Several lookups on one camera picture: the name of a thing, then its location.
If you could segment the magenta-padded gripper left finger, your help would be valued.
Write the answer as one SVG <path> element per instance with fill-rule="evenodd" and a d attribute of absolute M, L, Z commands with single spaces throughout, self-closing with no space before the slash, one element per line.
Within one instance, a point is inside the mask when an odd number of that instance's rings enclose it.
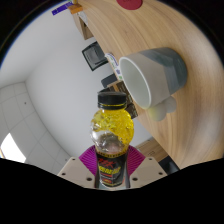
<path fill-rule="evenodd" d="M 96 188 L 99 180 L 95 147 L 89 147 L 79 157 L 71 157 L 58 176 L 84 188 Z"/>

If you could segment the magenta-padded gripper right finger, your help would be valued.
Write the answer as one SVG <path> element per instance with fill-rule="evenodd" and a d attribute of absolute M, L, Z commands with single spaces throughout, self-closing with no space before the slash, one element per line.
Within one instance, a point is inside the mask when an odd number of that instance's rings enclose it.
<path fill-rule="evenodd" d="M 140 188 L 166 176 L 154 157 L 145 157 L 130 146 L 126 160 L 125 184 L 128 189 Z"/>

